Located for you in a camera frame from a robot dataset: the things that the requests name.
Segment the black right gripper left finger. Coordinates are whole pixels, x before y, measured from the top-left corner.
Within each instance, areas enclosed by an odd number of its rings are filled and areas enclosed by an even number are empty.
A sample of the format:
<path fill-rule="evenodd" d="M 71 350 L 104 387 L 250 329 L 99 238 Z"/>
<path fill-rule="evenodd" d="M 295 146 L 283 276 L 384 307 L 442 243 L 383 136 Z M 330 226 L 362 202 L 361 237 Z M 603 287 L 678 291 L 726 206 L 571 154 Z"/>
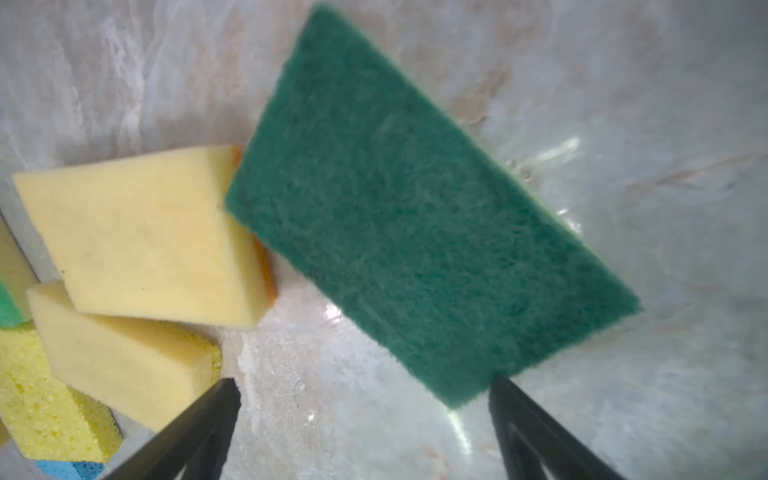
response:
<path fill-rule="evenodd" d="M 218 479 L 241 406 L 232 378 L 222 378 L 108 477 Z"/>

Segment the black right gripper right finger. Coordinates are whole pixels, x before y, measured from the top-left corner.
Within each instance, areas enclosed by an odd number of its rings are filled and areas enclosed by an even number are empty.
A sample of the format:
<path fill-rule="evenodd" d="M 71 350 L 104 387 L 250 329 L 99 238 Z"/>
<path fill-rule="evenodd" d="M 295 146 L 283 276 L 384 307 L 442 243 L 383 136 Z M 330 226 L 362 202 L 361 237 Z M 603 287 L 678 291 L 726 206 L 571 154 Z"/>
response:
<path fill-rule="evenodd" d="M 494 377 L 489 411 L 509 479 L 623 479 L 510 379 Z"/>

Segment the dark green scouring sponge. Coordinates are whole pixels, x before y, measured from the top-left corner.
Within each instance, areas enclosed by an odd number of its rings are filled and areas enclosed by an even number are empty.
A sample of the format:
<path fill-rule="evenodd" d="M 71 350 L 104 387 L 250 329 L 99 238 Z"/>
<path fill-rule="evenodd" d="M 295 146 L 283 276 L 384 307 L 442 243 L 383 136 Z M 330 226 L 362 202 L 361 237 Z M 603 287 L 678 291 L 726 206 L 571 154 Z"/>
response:
<path fill-rule="evenodd" d="M 225 205 L 451 409 L 641 308 L 565 222 L 323 3 Z"/>

